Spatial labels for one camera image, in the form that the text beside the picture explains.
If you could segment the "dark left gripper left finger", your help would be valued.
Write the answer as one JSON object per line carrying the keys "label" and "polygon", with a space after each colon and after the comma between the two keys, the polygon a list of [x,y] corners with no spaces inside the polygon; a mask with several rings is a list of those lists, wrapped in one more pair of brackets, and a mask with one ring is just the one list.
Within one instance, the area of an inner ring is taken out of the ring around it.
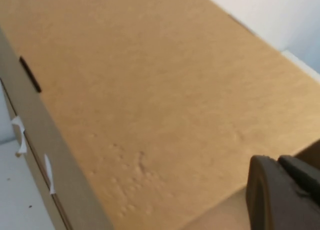
{"label": "dark left gripper left finger", "polygon": [[251,229],[319,229],[320,205],[268,156],[250,159],[246,204]]}

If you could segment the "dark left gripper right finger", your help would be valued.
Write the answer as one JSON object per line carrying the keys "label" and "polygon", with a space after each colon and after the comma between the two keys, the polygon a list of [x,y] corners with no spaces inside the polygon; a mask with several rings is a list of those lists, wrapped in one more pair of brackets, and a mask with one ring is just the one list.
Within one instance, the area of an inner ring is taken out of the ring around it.
{"label": "dark left gripper right finger", "polygon": [[289,155],[282,155],[278,163],[317,205],[320,204],[320,170]]}

